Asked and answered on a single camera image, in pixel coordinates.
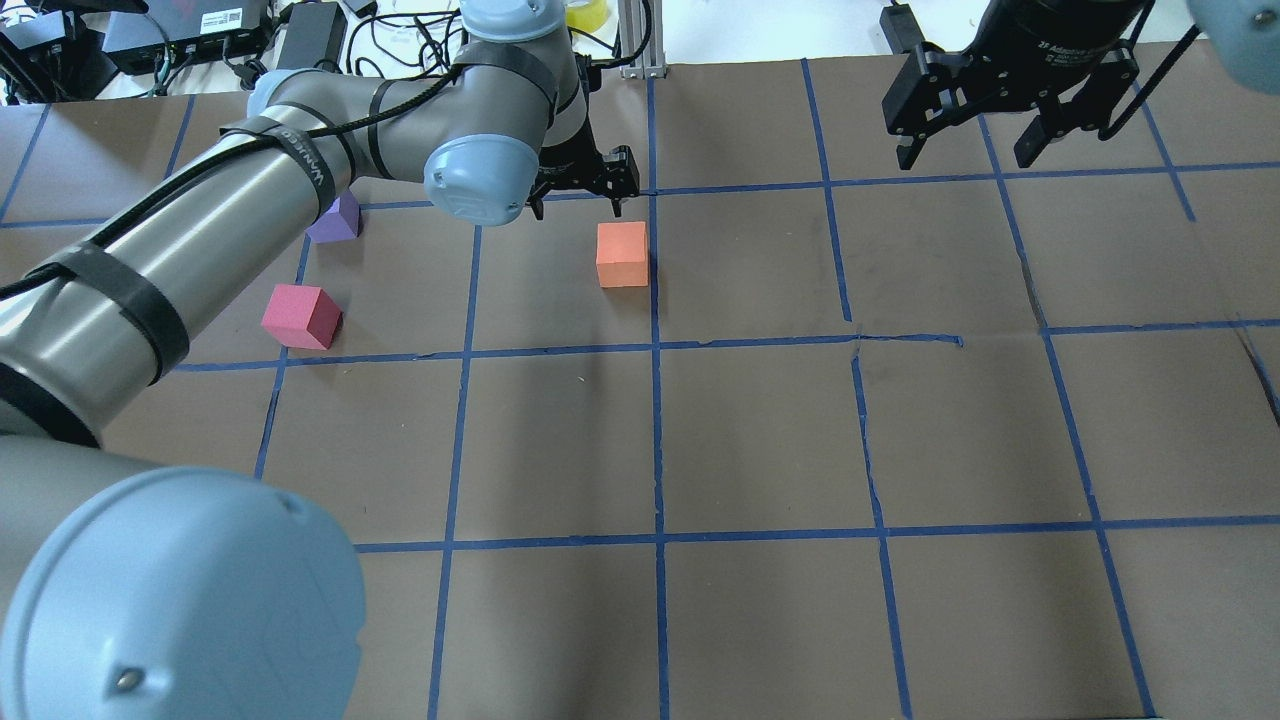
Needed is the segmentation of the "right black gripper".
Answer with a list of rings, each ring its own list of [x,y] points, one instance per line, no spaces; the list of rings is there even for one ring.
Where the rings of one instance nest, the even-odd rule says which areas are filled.
[[[915,44],[881,102],[884,128],[899,140],[899,169],[913,169],[931,137],[974,119],[986,101],[1039,110],[1014,145],[1021,169],[1075,129],[1102,135],[1139,70],[1133,46],[1116,44],[1144,5],[992,1],[961,53]],[[1070,100],[1059,100],[1083,79]]]

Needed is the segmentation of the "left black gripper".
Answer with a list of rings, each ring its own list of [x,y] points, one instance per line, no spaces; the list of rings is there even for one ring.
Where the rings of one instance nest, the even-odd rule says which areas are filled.
[[[588,100],[572,100],[556,114],[547,131],[535,186],[526,201],[536,222],[545,219],[545,196],[561,190],[607,199],[613,218],[621,218],[623,205],[641,195],[634,150],[620,145],[609,152],[599,152]]]

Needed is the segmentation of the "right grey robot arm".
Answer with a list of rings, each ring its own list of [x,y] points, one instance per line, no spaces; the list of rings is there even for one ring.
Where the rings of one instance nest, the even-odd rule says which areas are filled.
[[[1277,92],[1275,1],[1189,1],[1190,28],[1134,90],[1135,45],[1153,8],[1151,1],[992,1],[969,45],[950,53],[925,38],[906,3],[888,3],[881,29],[904,63],[881,109],[899,141],[899,167],[911,169],[942,129],[986,114],[1030,113],[1014,146],[1024,169],[1073,132],[1110,140],[1199,37],[1210,40],[1235,82]]]

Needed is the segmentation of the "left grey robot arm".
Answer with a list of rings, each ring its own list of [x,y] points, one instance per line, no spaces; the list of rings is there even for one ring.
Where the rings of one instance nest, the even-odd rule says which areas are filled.
[[[248,473],[114,454],[104,433],[361,181],[472,228],[572,178],[621,205],[562,1],[461,1],[445,69],[275,69],[215,142],[3,287],[5,719],[340,719],[367,621],[355,543]]]

